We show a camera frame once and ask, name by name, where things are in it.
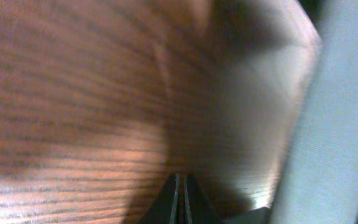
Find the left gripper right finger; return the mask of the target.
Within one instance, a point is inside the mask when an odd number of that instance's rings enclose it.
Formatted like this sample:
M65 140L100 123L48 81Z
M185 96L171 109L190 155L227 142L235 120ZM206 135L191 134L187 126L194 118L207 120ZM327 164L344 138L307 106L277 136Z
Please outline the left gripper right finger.
M185 224L223 224L206 192L191 174L184 179L184 199Z

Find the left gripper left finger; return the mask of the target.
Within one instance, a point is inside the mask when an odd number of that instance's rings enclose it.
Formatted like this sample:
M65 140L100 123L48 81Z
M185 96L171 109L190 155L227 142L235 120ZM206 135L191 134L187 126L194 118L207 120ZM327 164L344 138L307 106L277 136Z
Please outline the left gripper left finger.
M180 176L169 175L147 212L137 224L179 224Z

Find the dark green gift box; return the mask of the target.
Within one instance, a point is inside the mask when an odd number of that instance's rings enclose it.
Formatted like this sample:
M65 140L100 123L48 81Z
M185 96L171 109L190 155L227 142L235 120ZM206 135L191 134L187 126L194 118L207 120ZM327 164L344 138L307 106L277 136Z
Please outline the dark green gift box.
M358 223L358 1L226 1L224 122L272 195L231 223Z

